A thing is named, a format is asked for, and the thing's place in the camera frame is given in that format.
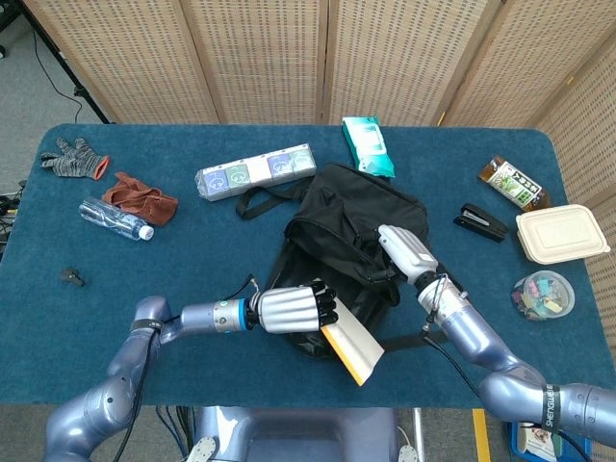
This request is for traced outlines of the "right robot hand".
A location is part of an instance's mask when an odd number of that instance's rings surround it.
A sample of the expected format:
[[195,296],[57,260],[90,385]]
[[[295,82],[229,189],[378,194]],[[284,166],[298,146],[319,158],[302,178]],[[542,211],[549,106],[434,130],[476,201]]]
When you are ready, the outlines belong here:
[[380,225],[377,231],[381,247],[408,284],[414,284],[424,273],[437,271],[437,260],[413,232],[387,224]]

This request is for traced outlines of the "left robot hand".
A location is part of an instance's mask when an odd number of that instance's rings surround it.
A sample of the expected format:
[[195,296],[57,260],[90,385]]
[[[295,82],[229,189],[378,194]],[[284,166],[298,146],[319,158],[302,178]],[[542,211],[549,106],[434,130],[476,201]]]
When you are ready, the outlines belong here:
[[247,326],[271,334],[317,332],[338,320],[336,292],[323,281],[257,292],[248,302]]

